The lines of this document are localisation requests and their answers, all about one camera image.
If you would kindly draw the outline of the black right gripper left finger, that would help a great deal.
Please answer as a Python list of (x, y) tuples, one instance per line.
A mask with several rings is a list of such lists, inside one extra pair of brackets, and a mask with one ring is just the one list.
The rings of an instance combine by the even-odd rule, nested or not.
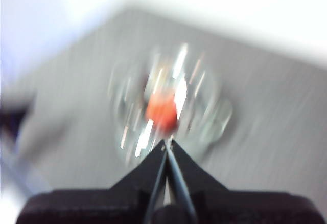
[(166, 145), (161, 140), (137, 167), (109, 189), (110, 201), (116, 205), (146, 205), (165, 154)]

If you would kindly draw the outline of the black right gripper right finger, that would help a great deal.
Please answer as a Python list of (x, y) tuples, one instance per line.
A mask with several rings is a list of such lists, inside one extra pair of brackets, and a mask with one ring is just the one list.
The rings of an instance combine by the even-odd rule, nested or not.
[(225, 186), (203, 170), (175, 140), (167, 141), (168, 180), (174, 202), (189, 217), (205, 215), (205, 192), (225, 191)]

